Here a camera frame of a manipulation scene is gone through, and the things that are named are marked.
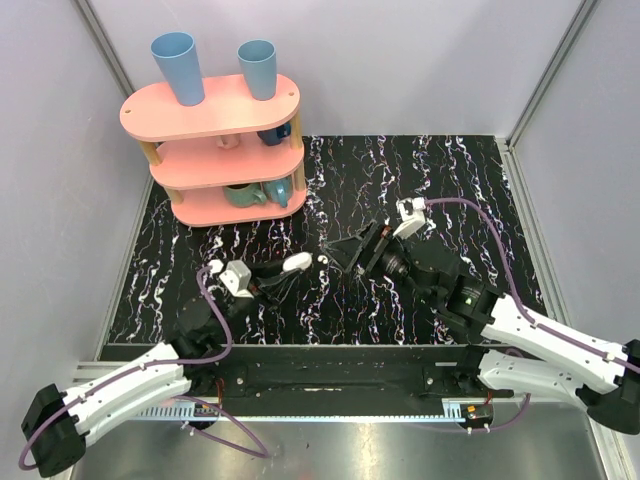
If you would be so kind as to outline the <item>white earbud charging case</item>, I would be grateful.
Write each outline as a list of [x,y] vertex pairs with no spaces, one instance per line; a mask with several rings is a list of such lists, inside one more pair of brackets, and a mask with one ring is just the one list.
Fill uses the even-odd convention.
[[308,252],[300,252],[288,256],[282,263],[283,272],[304,271],[312,264],[312,255]]

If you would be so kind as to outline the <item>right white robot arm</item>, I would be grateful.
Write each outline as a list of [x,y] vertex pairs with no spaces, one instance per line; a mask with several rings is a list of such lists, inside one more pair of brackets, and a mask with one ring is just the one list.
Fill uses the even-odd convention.
[[611,430],[638,434],[638,340],[602,340],[528,310],[467,274],[446,247],[432,241],[407,247],[388,225],[371,222],[324,252],[342,272],[386,276],[436,311],[467,347],[453,374],[463,395],[486,388],[541,395]]

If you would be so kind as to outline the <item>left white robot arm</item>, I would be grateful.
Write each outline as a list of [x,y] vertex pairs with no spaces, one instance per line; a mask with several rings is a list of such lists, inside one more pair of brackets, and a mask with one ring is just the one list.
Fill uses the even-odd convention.
[[19,468],[53,477],[144,410],[188,392],[208,394],[216,382],[210,366],[232,350],[232,315],[244,315],[260,300],[280,304],[293,279],[311,264],[307,252],[253,267],[241,260],[210,261],[197,272],[196,281],[205,301],[204,319],[221,328],[222,340],[216,340],[212,327],[181,318],[173,335],[118,369],[64,391],[54,384],[43,387],[21,423],[26,444]]

